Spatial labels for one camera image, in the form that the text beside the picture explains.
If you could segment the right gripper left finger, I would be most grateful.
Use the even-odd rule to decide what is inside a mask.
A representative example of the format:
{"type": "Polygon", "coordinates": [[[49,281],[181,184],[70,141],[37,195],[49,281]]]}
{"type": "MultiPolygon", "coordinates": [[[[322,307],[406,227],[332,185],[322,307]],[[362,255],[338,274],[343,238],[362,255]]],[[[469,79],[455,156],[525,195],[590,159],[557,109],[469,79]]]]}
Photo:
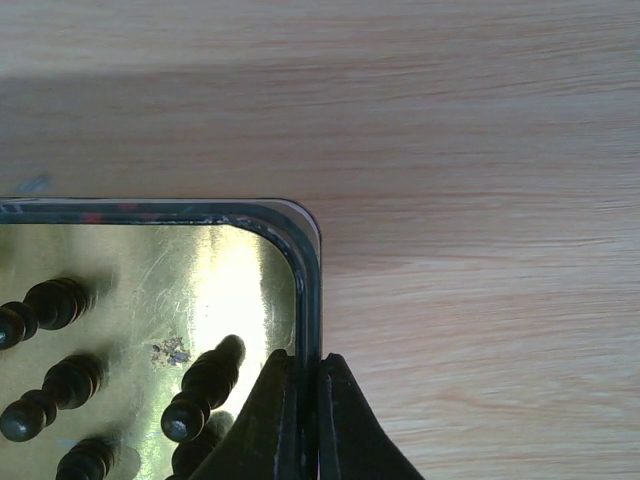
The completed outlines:
{"type": "Polygon", "coordinates": [[[295,358],[282,349],[264,364],[233,426],[193,479],[298,479],[295,358]]]}

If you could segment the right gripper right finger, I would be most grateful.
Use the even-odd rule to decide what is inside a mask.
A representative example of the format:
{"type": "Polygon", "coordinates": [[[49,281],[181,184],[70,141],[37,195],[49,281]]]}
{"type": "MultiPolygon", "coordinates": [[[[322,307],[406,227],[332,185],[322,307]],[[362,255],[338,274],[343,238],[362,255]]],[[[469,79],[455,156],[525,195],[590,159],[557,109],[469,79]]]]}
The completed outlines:
{"type": "Polygon", "coordinates": [[[321,361],[317,399],[322,479],[422,477],[384,432],[343,356],[321,361]]]}

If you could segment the gold metal tin tray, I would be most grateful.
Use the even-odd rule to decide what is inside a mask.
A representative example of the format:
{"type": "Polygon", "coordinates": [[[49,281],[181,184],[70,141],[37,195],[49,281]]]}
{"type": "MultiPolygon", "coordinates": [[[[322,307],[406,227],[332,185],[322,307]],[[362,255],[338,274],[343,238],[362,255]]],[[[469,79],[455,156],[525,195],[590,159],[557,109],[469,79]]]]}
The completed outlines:
{"type": "Polygon", "coordinates": [[[33,439],[3,440],[5,479],[52,479],[75,446],[106,448],[111,479],[166,479],[176,443],[161,417],[185,373],[229,340],[239,378],[206,418],[224,433],[275,350],[321,351],[321,240],[312,214],[284,199],[39,199],[1,202],[1,304],[68,278],[87,294],[59,330],[18,333],[1,354],[1,402],[38,390],[63,359],[102,376],[82,406],[58,410],[33,439]]]}

